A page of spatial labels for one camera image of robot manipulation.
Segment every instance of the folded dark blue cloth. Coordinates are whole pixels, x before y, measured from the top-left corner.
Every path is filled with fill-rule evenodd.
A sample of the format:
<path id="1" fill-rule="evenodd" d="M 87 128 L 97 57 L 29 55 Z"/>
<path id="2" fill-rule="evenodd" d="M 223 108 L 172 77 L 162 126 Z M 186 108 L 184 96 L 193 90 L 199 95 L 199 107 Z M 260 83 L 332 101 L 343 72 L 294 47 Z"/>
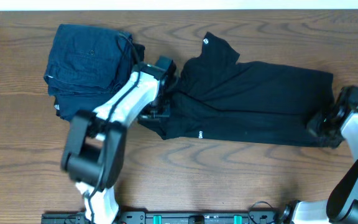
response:
<path id="1" fill-rule="evenodd" d="M 53 40 L 44 80 L 59 115 L 71 120 L 79 109 L 105 103 L 128 80 L 134 59 L 132 35 L 113 29 L 61 24 Z M 140 59 L 144 46 L 135 45 Z"/>

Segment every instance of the fabric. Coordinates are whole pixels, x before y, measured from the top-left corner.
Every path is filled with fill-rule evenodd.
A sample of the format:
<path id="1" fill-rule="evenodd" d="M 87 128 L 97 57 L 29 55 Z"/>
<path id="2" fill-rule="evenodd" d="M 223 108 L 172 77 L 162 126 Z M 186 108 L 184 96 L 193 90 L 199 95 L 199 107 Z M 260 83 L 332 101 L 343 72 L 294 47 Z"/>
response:
<path id="1" fill-rule="evenodd" d="M 202 53 L 185 64 L 171 115 L 140 123 L 163 139 L 177 137 L 328 146 L 306 123 L 333 102 L 331 73 L 264 62 L 236 63 L 239 54 L 207 33 Z"/>
<path id="2" fill-rule="evenodd" d="M 94 110 L 116 94 L 134 64 L 128 32 L 61 24 L 53 40 L 44 80 L 57 114 L 71 120 L 79 109 Z M 141 60 L 144 46 L 136 45 Z"/>

